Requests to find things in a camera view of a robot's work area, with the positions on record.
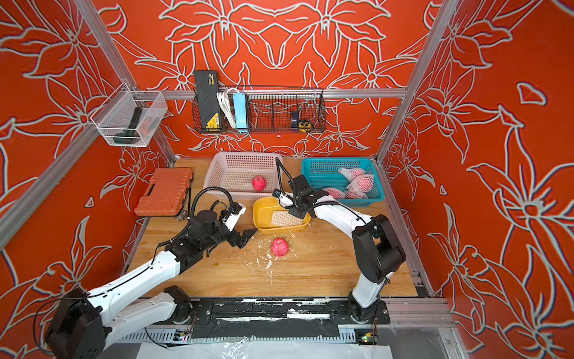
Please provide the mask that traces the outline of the white foam net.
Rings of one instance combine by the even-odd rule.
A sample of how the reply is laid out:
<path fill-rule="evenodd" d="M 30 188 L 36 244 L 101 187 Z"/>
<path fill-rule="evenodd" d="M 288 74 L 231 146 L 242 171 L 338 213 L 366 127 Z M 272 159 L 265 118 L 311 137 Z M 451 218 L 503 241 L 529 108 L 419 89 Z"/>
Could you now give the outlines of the white foam net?
<path fill-rule="evenodd" d="M 295 217 L 288 211 L 273 211 L 271 214 L 271 225 L 274 227 L 294 227 L 303 224 L 303 219 Z"/>

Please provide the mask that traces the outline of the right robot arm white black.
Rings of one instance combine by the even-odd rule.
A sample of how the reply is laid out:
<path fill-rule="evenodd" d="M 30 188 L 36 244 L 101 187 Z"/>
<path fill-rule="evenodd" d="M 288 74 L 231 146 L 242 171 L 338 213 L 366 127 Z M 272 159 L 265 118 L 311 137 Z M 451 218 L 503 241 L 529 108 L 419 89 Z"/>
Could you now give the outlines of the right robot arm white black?
<path fill-rule="evenodd" d="M 288 178 L 288 185 L 291 194 L 282 186 L 275 193 L 290 215 L 326 221 L 352 240 L 360 277 L 350 292 L 348 311 L 357 323 L 374 318 L 381 290 L 406 262 L 391 221 L 382 214 L 364 215 L 345 206 L 326 191 L 312 188 L 303 175 Z"/>

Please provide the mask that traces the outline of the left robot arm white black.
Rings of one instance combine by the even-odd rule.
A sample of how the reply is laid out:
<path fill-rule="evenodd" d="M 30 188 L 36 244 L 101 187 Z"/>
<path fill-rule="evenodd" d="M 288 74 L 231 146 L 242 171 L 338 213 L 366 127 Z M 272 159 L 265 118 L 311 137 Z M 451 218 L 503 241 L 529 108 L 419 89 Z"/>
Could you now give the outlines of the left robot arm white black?
<path fill-rule="evenodd" d="M 235 226 L 243 207 L 217 215 L 202 210 L 191 216 L 161 252 L 137 269 L 90 291 L 80 288 L 63 296 L 43 341 L 56 358 L 96 358 L 114 342 L 150 324 L 169 319 L 177 308 L 190 306 L 179 290 L 135 305 L 135 300 L 158 285 L 181 275 L 222 242 L 243 248 L 257 233 L 239 233 Z"/>

